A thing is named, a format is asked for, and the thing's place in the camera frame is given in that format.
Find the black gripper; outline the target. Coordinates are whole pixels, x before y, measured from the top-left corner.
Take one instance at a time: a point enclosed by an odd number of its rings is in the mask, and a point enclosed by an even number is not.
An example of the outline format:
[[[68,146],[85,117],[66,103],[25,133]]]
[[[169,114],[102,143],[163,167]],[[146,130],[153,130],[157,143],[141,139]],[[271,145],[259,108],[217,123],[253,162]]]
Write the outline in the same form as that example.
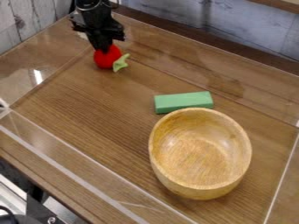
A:
[[[69,21],[76,32],[86,32],[88,42],[93,49],[100,50],[102,53],[108,52],[113,39],[125,40],[124,26],[110,15],[106,17],[97,17],[96,15],[82,17],[80,13],[72,12]]]

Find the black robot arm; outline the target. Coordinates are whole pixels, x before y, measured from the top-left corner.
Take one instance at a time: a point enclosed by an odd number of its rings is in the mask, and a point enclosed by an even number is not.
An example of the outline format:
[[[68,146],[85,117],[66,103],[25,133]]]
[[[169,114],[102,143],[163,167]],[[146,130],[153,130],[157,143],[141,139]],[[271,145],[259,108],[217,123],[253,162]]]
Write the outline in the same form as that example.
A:
[[[74,0],[74,11],[69,14],[72,29],[88,37],[93,49],[106,53],[114,40],[124,41],[124,26],[112,17],[108,0]]]

